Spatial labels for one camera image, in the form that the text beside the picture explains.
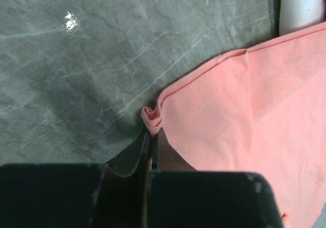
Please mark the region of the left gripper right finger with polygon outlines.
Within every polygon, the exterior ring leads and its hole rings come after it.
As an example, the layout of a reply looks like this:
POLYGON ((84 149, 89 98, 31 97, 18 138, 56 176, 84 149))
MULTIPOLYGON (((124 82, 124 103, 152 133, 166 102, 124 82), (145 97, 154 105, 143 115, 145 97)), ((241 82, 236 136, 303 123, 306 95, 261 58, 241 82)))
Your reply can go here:
POLYGON ((160 131, 146 184, 147 227, 282 227, 272 188, 253 172, 197 171, 160 131))

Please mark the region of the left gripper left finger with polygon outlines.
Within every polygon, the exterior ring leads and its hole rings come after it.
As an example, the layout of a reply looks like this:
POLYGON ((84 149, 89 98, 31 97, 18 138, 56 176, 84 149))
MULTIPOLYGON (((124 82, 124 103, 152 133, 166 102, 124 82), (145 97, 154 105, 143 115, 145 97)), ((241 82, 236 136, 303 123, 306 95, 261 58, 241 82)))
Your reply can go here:
POLYGON ((105 163, 4 164, 1 227, 140 227, 150 135, 105 163))

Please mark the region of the salmon pink t-shirt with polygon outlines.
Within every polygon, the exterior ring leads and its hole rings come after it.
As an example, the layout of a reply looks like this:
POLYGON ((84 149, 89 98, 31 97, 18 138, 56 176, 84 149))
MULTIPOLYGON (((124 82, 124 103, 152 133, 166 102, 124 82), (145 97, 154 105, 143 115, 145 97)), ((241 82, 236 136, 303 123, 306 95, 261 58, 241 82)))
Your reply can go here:
POLYGON ((209 60, 141 116, 197 170, 262 174, 284 225, 311 227, 325 204, 325 23, 209 60))

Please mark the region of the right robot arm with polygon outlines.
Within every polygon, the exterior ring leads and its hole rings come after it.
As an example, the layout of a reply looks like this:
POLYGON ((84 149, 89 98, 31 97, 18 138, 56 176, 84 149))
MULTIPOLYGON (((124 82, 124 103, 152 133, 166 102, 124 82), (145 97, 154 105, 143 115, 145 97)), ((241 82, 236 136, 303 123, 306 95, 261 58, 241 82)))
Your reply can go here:
POLYGON ((280 0, 279 34, 285 35, 325 20, 325 0, 280 0))

